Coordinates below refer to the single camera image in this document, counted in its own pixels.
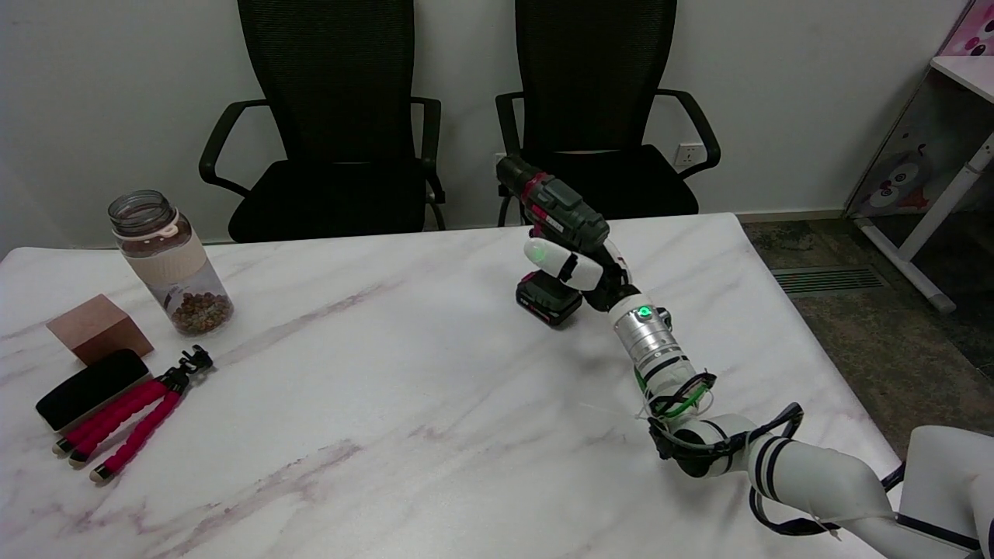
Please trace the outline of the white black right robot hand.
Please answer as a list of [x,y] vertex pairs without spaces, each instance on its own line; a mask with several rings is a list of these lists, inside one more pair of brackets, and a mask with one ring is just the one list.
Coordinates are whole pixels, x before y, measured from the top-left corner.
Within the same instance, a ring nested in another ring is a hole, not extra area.
[[537,277],[549,276],[556,294],[583,296],[599,312],[636,293],[631,270],[611,240],[592,252],[571,250],[547,238],[529,238],[524,255],[537,267]]

